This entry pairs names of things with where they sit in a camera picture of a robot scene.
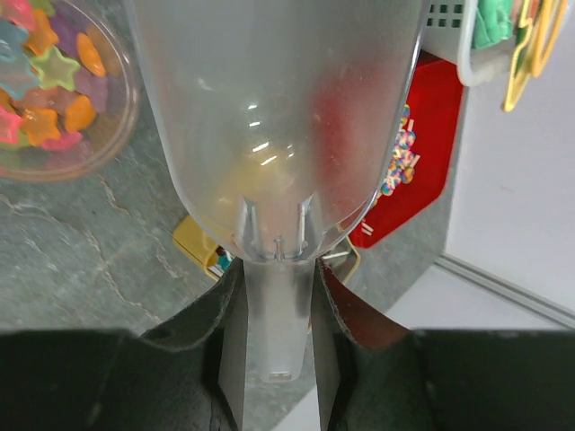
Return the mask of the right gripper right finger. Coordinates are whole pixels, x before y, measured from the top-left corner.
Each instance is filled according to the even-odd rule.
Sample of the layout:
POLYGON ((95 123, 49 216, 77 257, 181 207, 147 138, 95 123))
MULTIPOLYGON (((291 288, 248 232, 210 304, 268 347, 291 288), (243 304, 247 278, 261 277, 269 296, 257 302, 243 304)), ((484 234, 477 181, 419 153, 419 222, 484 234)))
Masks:
POLYGON ((324 430, 571 430, 566 330, 409 330, 315 267, 314 366, 324 430))

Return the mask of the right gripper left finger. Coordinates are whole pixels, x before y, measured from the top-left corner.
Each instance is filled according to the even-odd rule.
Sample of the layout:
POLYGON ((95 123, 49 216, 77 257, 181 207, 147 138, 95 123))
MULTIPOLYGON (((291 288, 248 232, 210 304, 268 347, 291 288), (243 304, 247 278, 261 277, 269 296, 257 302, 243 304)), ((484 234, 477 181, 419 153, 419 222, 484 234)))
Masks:
POLYGON ((18 330, 1 336, 4 430, 237 430, 241 399, 220 385, 243 268, 171 319, 128 330, 18 330))

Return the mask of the gold lollipop tin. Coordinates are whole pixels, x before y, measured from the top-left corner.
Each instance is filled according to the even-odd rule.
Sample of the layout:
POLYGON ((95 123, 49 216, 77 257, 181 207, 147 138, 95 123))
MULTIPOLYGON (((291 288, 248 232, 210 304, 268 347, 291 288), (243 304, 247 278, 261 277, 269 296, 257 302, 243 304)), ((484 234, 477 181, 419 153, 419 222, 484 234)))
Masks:
MULTIPOLYGON (((234 255, 211 239, 186 215, 172 233, 174 245, 213 280, 218 281, 231 265, 234 255)), ((347 283, 360 265, 361 256, 346 238, 322 256, 336 277, 347 283)))

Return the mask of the clear plastic scoop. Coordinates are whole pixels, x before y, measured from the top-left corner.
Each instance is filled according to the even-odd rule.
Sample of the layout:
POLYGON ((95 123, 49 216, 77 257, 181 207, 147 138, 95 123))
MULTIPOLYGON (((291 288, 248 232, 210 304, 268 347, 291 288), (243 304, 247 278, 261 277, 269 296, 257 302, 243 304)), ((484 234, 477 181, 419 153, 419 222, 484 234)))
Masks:
POLYGON ((182 204, 241 259, 257 367, 301 372, 315 262, 375 199, 426 1, 128 1, 182 204))

